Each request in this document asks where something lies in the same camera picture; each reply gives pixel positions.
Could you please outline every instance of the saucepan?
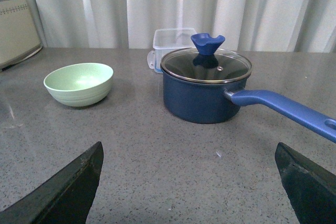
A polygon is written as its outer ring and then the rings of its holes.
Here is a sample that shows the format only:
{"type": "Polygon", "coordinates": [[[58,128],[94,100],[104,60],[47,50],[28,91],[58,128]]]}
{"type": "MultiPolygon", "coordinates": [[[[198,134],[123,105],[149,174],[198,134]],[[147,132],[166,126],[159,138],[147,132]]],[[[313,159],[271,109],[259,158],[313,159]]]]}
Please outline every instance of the saucepan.
{"type": "Polygon", "coordinates": [[[195,34],[196,48],[180,49],[161,60],[163,99],[174,115],[194,123],[220,123],[241,106],[263,104],[336,143],[336,120],[281,94],[245,90],[252,64],[233,51],[218,49],[223,36],[195,34]]]}

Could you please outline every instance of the curtain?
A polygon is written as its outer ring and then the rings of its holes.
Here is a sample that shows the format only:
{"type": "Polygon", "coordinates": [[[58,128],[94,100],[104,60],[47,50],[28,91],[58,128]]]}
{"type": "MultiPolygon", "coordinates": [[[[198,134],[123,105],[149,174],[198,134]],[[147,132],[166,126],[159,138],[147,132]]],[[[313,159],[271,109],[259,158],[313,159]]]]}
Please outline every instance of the curtain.
{"type": "Polygon", "coordinates": [[[47,47],[152,48],[193,27],[250,51],[336,51],[336,0],[28,0],[47,47]]]}

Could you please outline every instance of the bowl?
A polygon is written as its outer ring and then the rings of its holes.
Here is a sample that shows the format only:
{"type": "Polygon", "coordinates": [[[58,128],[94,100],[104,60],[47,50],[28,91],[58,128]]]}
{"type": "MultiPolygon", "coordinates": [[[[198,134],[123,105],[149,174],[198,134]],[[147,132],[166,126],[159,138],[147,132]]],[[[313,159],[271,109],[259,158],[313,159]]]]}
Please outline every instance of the bowl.
{"type": "Polygon", "coordinates": [[[57,69],[43,83],[58,102],[74,107],[102,100],[112,87],[113,69],[100,63],[80,63],[57,69]]]}

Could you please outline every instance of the blue silicone knob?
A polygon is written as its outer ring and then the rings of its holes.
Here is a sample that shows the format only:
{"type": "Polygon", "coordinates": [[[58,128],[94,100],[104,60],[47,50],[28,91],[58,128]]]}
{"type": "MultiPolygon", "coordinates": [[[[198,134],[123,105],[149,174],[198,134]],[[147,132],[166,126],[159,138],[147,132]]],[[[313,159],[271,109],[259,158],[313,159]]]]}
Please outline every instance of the blue silicone knob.
{"type": "Polygon", "coordinates": [[[194,34],[191,40],[201,55],[213,55],[218,47],[225,41],[225,37],[219,35],[217,38],[212,38],[210,34],[194,34]]]}

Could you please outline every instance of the plastic container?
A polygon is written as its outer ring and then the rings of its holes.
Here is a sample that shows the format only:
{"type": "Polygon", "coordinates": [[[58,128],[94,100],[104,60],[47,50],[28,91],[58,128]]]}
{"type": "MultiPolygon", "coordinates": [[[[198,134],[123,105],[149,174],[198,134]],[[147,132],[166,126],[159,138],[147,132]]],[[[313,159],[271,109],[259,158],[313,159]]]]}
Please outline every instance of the plastic container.
{"type": "Polygon", "coordinates": [[[157,73],[162,73],[161,59],[171,51],[193,47],[190,37],[197,32],[194,28],[168,28],[155,31],[153,48],[147,55],[148,66],[157,73]]]}

